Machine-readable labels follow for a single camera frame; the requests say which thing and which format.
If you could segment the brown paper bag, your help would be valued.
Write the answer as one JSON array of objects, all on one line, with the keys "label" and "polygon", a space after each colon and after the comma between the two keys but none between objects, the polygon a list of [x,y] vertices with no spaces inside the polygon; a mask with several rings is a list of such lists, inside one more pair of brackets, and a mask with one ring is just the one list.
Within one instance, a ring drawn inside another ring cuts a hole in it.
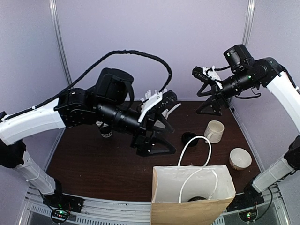
[{"label": "brown paper bag", "polygon": [[[155,166],[152,170],[152,225],[211,225],[236,196],[226,165]],[[195,196],[206,200],[189,202]]]}]

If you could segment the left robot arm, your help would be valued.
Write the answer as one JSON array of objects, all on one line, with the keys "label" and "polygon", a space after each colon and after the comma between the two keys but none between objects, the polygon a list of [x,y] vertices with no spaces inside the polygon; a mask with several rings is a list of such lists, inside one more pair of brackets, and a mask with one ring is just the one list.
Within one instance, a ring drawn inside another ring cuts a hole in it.
[{"label": "left robot arm", "polygon": [[57,208],[67,204],[61,183],[47,175],[26,151],[23,139],[48,130],[72,128],[82,124],[102,122],[112,130],[132,135],[131,147],[142,157],[175,153],[175,147],[161,136],[173,132],[162,115],[163,110],[177,101],[169,90],[152,95],[141,111],[124,105],[126,97],[134,100],[129,73],[104,68],[96,84],[87,90],[64,90],[41,106],[15,115],[0,114],[0,164],[18,170],[43,196]]}]

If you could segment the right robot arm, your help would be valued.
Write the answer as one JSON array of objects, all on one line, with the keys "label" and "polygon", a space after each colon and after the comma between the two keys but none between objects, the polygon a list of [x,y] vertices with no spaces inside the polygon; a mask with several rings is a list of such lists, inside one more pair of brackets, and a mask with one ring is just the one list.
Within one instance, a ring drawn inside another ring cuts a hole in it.
[{"label": "right robot arm", "polygon": [[[223,56],[232,75],[221,79],[223,68],[194,67],[192,76],[202,82],[199,97],[207,100],[196,110],[197,114],[221,116],[221,108],[229,108],[229,99],[239,97],[250,89],[265,88],[283,107],[296,129],[300,128],[300,89],[288,70],[272,57],[255,60],[243,44],[227,49]],[[250,207],[267,188],[282,181],[300,169],[300,137],[297,136],[288,150],[266,171],[255,176],[244,188],[240,203]]]}]

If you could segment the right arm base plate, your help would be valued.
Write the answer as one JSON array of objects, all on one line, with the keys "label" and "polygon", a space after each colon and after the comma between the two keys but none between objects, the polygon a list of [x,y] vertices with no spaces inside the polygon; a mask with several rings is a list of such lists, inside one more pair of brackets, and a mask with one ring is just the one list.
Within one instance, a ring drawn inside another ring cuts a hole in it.
[{"label": "right arm base plate", "polygon": [[250,199],[244,193],[240,195],[236,195],[233,201],[226,208],[227,212],[243,210],[246,208],[255,207],[256,204],[264,203],[264,198],[259,196],[255,199]]}]

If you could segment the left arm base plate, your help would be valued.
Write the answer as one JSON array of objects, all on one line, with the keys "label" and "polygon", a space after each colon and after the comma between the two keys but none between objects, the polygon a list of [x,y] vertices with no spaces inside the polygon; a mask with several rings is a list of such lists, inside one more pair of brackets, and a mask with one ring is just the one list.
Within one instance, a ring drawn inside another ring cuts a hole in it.
[{"label": "left arm base plate", "polygon": [[70,212],[80,213],[83,207],[84,199],[71,195],[62,194],[58,195],[41,195],[43,204],[51,207],[52,209],[62,209]]}]

